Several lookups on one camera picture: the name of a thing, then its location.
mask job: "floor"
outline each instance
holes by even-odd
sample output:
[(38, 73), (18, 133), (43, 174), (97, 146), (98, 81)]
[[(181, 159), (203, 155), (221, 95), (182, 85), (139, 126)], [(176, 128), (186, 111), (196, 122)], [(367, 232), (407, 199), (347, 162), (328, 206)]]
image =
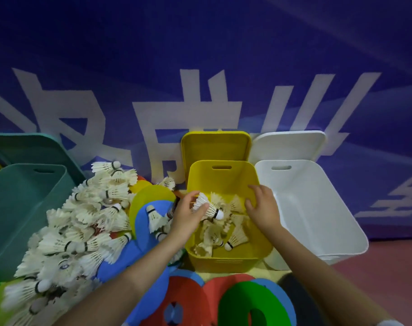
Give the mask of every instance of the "floor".
[(412, 326), (412, 240), (371, 242), (367, 253), (335, 265), (405, 326)]

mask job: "right hand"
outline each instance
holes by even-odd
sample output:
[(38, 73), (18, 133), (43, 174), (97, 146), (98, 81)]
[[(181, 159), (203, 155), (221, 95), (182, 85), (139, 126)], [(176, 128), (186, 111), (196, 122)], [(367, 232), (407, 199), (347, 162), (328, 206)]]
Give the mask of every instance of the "right hand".
[(272, 190), (264, 185), (248, 185), (254, 191), (257, 206), (253, 207), (250, 199), (245, 200), (245, 208), (251, 220), (263, 234), (276, 232), (282, 228), (280, 212)]

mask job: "blue wall banner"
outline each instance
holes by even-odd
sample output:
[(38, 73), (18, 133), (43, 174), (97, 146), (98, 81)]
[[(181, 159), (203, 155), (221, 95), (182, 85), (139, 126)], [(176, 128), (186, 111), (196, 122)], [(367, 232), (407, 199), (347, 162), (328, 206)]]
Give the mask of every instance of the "blue wall banner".
[(0, 0), (0, 132), (183, 186), (219, 129), (325, 131), (369, 238), (412, 237), (412, 0)]

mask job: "white storage bin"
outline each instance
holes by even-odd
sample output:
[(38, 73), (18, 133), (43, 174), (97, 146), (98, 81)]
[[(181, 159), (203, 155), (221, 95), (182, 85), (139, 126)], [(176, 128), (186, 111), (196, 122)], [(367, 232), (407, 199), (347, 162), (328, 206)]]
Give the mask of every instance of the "white storage bin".
[[(311, 161), (324, 142), (321, 131), (267, 133), (254, 139), (249, 160), (259, 160), (259, 182), (274, 192), (282, 225), (333, 264), (366, 252), (368, 241), (323, 169)], [(275, 249), (264, 261), (271, 268), (288, 269)]]

